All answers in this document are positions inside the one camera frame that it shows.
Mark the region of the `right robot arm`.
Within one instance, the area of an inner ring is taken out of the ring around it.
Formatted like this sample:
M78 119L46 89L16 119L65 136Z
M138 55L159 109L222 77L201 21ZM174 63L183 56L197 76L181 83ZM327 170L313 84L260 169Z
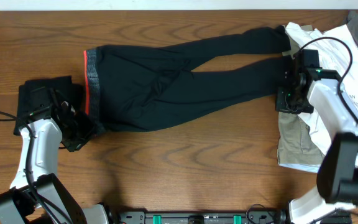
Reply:
M358 206L358 114L341 90L343 77L334 70L299 68L295 87L288 90L288 112L307 103L328 130L331 145L318 171L316 186L288 204L288 223L318 223Z

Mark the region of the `black leggings with red waistband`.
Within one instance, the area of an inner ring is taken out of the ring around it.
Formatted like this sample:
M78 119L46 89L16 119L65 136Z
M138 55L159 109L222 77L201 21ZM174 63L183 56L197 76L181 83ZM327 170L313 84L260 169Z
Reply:
M284 26L278 26L158 48L88 49L86 113L102 132L171 128L276 93L287 84L290 48ZM266 54L268 59L235 70L197 71L216 57L235 54Z

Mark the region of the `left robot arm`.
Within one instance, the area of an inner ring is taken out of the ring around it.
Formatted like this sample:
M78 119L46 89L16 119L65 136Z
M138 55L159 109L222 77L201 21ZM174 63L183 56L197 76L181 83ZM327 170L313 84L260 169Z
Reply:
M0 194L1 223L30 223L28 216L36 208L45 215L34 223L110 223L103 204L81 208L57 177L61 148L79 150L93 130L83 113L67 102L41 103L16 121L22 137L18 170L9 190Z

